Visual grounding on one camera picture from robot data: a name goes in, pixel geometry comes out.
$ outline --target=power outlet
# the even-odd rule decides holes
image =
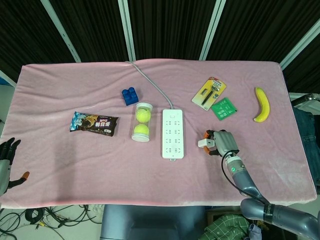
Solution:
[[[183,112],[180,109],[163,110],[162,157],[171,161],[184,157]]]

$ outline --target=yellow banana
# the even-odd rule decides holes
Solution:
[[[269,116],[270,105],[269,105],[269,101],[268,101],[267,95],[265,94],[265,92],[264,92],[264,90],[262,88],[256,87],[255,88],[255,94],[256,94],[256,97],[258,98],[258,101],[260,103],[261,112],[253,120],[255,122],[257,122],[257,123],[262,123]]]

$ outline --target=white lid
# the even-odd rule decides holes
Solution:
[[[136,142],[141,142],[141,143],[146,143],[149,142],[149,136],[146,134],[141,134],[141,133],[134,133],[131,136],[132,140]]]
[[[146,103],[146,102],[139,102],[136,106],[135,106],[136,109],[139,109],[139,108],[148,108],[150,109],[150,112],[152,111],[152,108],[153,106],[149,103]]]

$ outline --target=blue lego block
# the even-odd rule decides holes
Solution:
[[[122,90],[122,95],[125,101],[125,105],[127,106],[139,102],[138,95],[133,87],[129,87],[128,90]]]

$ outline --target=green packet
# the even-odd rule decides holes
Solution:
[[[213,104],[211,109],[220,121],[237,112],[236,107],[227,97]]]

